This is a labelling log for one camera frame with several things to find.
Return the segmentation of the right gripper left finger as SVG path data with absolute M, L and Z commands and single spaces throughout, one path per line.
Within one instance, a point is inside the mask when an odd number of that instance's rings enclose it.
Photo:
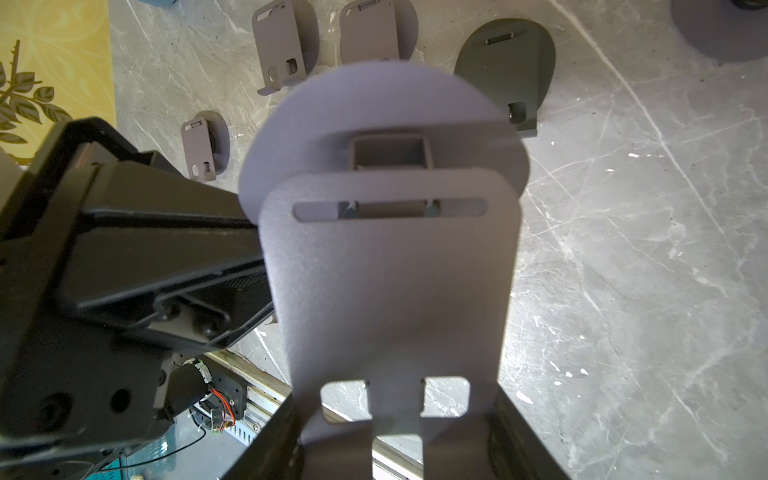
M 304 468 L 301 422 L 291 394 L 223 480 L 295 480 Z

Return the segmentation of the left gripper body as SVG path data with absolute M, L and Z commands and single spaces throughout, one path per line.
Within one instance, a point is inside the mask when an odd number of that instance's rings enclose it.
M 56 283 L 98 167 L 132 161 L 181 175 L 98 117 L 56 124 L 32 164 L 1 175 L 1 464 L 79 468 L 162 435 L 176 351 L 70 317 Z

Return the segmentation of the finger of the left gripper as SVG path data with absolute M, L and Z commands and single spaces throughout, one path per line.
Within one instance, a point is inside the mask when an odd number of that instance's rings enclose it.
M 237 196 L 132 161 L 96 169 L 56 304 L 176 351 L 227 348 L 274 311 L 259 233 Z

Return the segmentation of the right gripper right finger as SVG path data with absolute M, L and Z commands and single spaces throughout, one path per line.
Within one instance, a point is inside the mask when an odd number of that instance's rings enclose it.
M 496 479 L 570 479 L 502 388 L 488 424 L 488 456 Z

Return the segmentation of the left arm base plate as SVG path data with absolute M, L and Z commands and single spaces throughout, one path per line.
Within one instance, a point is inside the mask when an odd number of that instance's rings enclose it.
M 203 380 L 206 393 L 196 407 L 208 418 L 206 426 L 217 433 L 235 427 L 245 416 L 245 379 L 208 357 L 190 358 L 184 365 L 192 365 Z

